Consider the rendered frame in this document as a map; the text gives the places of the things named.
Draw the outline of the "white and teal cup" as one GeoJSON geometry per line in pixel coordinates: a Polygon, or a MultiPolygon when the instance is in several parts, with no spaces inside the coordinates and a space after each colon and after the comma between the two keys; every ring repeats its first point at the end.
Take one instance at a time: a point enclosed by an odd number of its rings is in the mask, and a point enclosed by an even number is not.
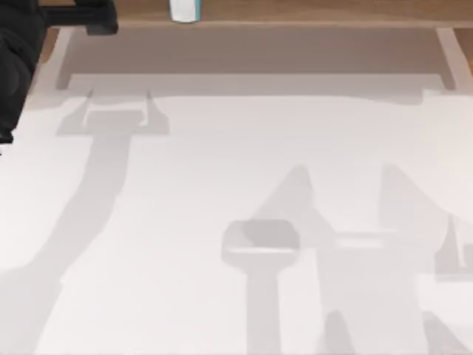
{"type": "Polygon", "coordinates": [[[194,23],[201,19],[202,0],[169,0],[171,20],[177,23],[194,23]]]}

